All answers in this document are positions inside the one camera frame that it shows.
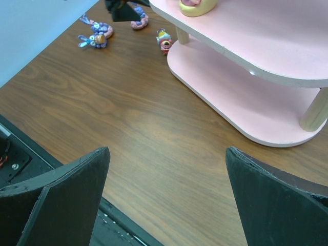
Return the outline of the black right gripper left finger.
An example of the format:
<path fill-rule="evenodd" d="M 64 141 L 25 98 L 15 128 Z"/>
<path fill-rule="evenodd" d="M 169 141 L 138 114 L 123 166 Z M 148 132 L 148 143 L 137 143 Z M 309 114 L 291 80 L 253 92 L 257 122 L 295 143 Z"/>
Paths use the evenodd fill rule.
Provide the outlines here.
<path fill-rule="evenodd" d="M 1 245 L 89 245 L 108 147 L 1 189 Z"/>

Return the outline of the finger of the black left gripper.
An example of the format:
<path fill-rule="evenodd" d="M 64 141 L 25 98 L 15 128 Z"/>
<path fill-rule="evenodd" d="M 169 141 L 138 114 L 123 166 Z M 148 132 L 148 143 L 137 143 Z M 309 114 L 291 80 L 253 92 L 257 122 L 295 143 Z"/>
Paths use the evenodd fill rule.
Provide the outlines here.
<path fill-rule="evenodd" d="M 105 7 L 112 15 L 114 22 L 140 21 L 140 16 L 129 5 L 129 2 L 150 7 L 148 0 L 105 0 Z"/>

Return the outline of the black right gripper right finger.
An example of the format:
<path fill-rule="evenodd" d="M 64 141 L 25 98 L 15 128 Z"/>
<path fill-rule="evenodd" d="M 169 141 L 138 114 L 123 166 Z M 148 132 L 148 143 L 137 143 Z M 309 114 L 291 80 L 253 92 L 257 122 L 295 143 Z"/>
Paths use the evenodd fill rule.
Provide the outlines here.
<path fill-rule="evenodd" d="M 327 245 L 327 187 L 228 147 L 225 163 L 248 245 Z"/>

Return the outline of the pink yellow character toy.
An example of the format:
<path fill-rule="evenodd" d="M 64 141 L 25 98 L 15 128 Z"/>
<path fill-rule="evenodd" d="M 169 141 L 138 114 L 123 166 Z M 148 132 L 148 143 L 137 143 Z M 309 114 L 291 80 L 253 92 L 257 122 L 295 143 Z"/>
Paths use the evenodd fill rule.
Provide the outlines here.
<path fill-rule="evenodd" d="M 171 35 L 169 35 L 164 28 L 161 28 L 157 30 L 156 40 L 163 55 L 167 55 L 173 44 Z"/>

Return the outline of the pink donut toy green star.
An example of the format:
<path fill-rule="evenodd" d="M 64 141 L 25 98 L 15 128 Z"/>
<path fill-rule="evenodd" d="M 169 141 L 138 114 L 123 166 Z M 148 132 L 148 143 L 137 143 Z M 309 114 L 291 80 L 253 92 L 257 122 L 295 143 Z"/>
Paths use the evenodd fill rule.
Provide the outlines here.
<path fill-rule="evenodd" d="M 187 17 L 198 17 L 210 12 L 218 3 L 218 0 L 181 0 L 179 8 Z"/>

